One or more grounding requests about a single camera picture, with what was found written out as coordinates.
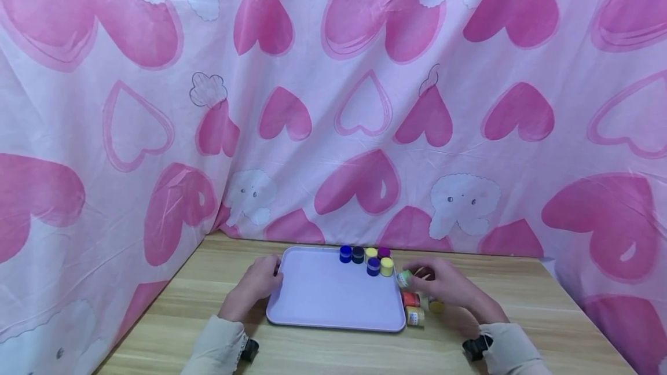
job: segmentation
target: pink heart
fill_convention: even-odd
[[[453,134],[452,117],[436,86],[431,86],[417,99],[403,123],[394,134],[399,144],[415,142],[422,134],[430,146],[445,146]]]
[[[371,112],[368,113],[368,115],[381,116],[382,124],[376,130],[371,130],[369,128],[366,128],[364,125],[360,124],[355,125],[352,128],[346,128],[342,124],[343,112],[346,111],[347,104],[349,104],[350,101],[352,101],[352,98],[357,94],[359,88],[361,87],[361,85],[364,84],[366,80],[373,81],[373,85],[375,86],[375,89],[377,91],[377,98],[379,100],[379,103],[382,105],[382,113]],[[364,101],[368,102],[369,98],[374,98],[374,97],[375,96],[364,94]],[[354,134],[355,132],[357,132],[357,130],[360,130],[362,133],[368,135],[369,137],[378,137],[378,135],[381,135],[385,130],[387,130],[387,128],[389,128],[392,117],[393,113],[391,110],[391,101],[389,100],[387,91],[385,91],[384,87],[382,86],[382,83],[379,82],[377,74],[372,69],[370,69],[366,74],[364,74],[363,77],[360,78],[359,81],[356,82],[356,84],[352,87],[352,90],[350,90],[350,92],[347,93],[347,96],[343,99],[343,102],[341,103],[340,108],[338,109],[338,112],[335,115],[333,125],[336,129],[336,132],[343,135],[344,137],[346,137],[347,135]]]
[[[591,36],[602,51],[628,52],[667,37],[667,0],[604,0]]]
[[[28,240],[31,216],[54,227],[74,225],[85,190],[71,168],[34,157],[0,153],[0,264]]]
[[[479,241],[478,253],[543,258],[544,249],[526,219],[496,227]]]
[[[288,130],[290,139],[298,142],[310,136],[313,123],[308,108],[297,96],[276,87],[269,94],[259,117],[259,135],[264,139],[273,139],[283,128]]]
[[[132,325],[135,324],[139,317],[141,317],[141,314],[144,313],[169,282],[170,280],[145,282],[137,286],[113,341],[114,345],[121,341],[123,336],[132,328]]]
[[[342,208],[354,196],[369,214],[381,214],[396,204],[401,182],[394,164],[376,149],[351,157],[325,179],[315,194],[318,214]]]
[[[308,220],[303,209],[294,210],[276,219],[264,230],[267,240],[299,244],[325,244],[324,234]]]
[[[167,262],[176,252],[183,225],[200,225],[216,207],[214,187],[205,173],[179,163],[168,165],[155,183],[144,218],[146,261],[153,266]]]
[[[424,210],[407,205],[391,218],[382,230],[377,245],[398,248],[417,249],[418,251],[453,252],[449,237],[435,240],[429,236],[431,216]]]
[[[636,96],[638,91],[641,91],[645,87],[651,86],[655,82],[660,80],[662,81],[661,86],[663,89],[663,93],[660,96],[660,98],[666,99],[667,93],[664,93],[664,91],[667,89],[667,71],[657,72],[651,76],[642,78],[642,80],[637,81],[635,84],[626,87],[623,91],[621,91],[621,93],[616,94],[613,98],[609,99],[609,101],[607,101],[605,104],[602,105],[600,110],[598,110],[597,113],[595,113],[595,115],[591,119],[591,122],[589,122],[588,124],[588,139],[590,139],[591,142],[593,142],[594,144],[598,145],[626,144],[629,150],[631,150],[633,154],[639,157],[643,157],[644,159],[655,160],[667,156],[667,142],[665,142],[665,138],[662,135],[660,135],[659,133],[660,131],[657,131],[658,133],[652,133],[652,131],[650,130],[643,131],[644,133],[652,133],[652,135],[654,135],[654,138],[661,139],[662,142],[665,142],[662,148],[655,151],[642,149],[637,143],[633,142],[631,137],[607,138],[603,137],[599,132],[600,122],[604,120],[604,118],[607,115],[609,115],[609,112],[611,112],[611,110],[613,110],[619,104],[625,102],[628,98],[633,98],[633,96]],[[657,115],[656,117],[664,118],[664,116],[667,116],[667,113],[660,112],[659,107],[650,107],[646,108],[646,110],[659,111],[658,113],[655,113],[655,115]],[[649,115],[649,113],[645,113],[644,116],[642,116],[642,121],[644,122],[647,122],[649,118],[649,116],[646,115]]]
[[[626,295],[584,300],[582,309],[638,374],[662,374],[667,334],[653,304]]]
[[[655,220],[653,192],[635,174],[599,174],[558,191],[543,208],[553,229],[591,235],[591,258],[610,278],[638,283],[658,260],[663,236]]]
[[[397,63],[424,54],[438,36],[444,2],[427,8],[419,0],[329,0],[322,21],[322,46],[337,60],[368,49],[386,24],[385,48]]]
[[[554,110],[528,83],[517,83],[500,96],[482,121],[482,135],[499,140],[519,130],[519,138],[538,142],[554,130]]]
[[[218,155],[223,151],[233,157],[239,143],[241,130],[229,117],[227,99],[215,104],[199,122],[195,142],[202,155]]]
[[[294,28],[280,0],[241,0],[234,19],[237,54],[246,54],[255,42],[275,56],[285,54],[294,42]]]
[[[146,125],[142,125],[141,133],[142,134],[162,134],[166,135],[165,143],[159,148],[141,148],[139,154],[133,160],[123,161],[118,156],[114,146],[113,146],[113,131],[111,126],[113,125],[113,117],[116,115],[116,104],[118,103],[118,97],[121,95],[121,91],[124,91],[123,95],[130,97],[135,100],[136,103],[140,104],[150,116],[157,121],[158,125],[162,127],[162,130],[155,132],[154,129],[146,128]],[[135,131],[135,126],[131,124],[126,125],[127,128],[121,128],[123,131]],[[136,91],[132,90],[131,87],[126,85],[121,80],[118,80],[107,97],[107,101],[104,103],[102,108],[102,141],[104,142],[104,149],[107,152],[107,159],[113,167],[121,172],[130,172],[136,170],[140,167],[141,163],[144,162],[146,155],[162,155],[168,151],[171,147],[171,144],[174,143],[175,133],[174,133],[174,124],[171,123],[171,120],[160,111],[157,107],[153,106],[148,100],[144,98],[143,95],[140,95]]]
[[[463,34],[470,42],[482,42],[505,28],[515,46],[529,49],[547,41],[559,19],[556,0],[482,0]]]
[[[32,59],[72,72],[90,53],[98,21],[127,58],[141,67],[177,61],[183,29],[170,1],[0,0],[0,23]]]

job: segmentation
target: blue paint jar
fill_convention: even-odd
[[[379,259],[368,258],[368,263],[366,264],[366,273],[371,275],[371,277],[377,277],[379,275]]]
[[[340,261],[347,264],[352,260],[352,248],[347,245],[340,248]]]

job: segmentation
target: right hand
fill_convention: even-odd
[[[452,262],[425,257],[410,262],[403,269],[413,274],[408,280],[409,290],[424,292],[451,306],[463,307],[479,324],[509,322],[502,307],[461,274]]]
[[[424,292],[445,304],[470,308],[479,297],[484,296],[484,292],[461,274],[452,262],[443,258],[420,258],[403,269],[413,274],[408,281],[409,290]]]

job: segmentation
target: paint jar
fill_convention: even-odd
[[[410,273],[410,270],[405,270],[402,273],[396,274],[396,282],[398,282],[398,286],[401,288],[407,288],[409,285],[409,278],[412,277],[412,273]]]
[[[379,273],[382,274],[382,277],[391,277],[394,274],[394,261],[391,258],[379,260]]]
[[[421,301],[418,295],[413,292],[402,291],[401,297],[403,298],[404,307],[418,307],[421,305]]]
[[[368,264],[366,264],[366,273],[371,275],[371,277],[377,277],[379,275],[379,259],[368,258]]]
[[[436,299],[435,297],[430,297],[428,300],[428,310],[431,313],[442,314],[445,311],[445,305],[442,301]]]
[[[370,258],[377,258],[377,257],[378,257],[378,250],[376,248],[366,248],[365,261],[367,264]]]
[[[408,326],[424,327],[424,310],[417,307],[405,307],[405,320]]]
[[[382,258],[390,258],[391,251],[388,248],[378,248],[378,259],[382,261]]]
[[[348,264],[352,260],[352,248],[347,245],[340,248],[340,261]]]
[[[355,264],[363,264],[364,262],[364,249],[361,247],[352,248],[352,262]]]

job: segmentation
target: pink fabric backdrop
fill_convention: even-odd
[[[0,0],[0,372],[86,374],[211,229],[553,258],[667,374],[667,0]]]

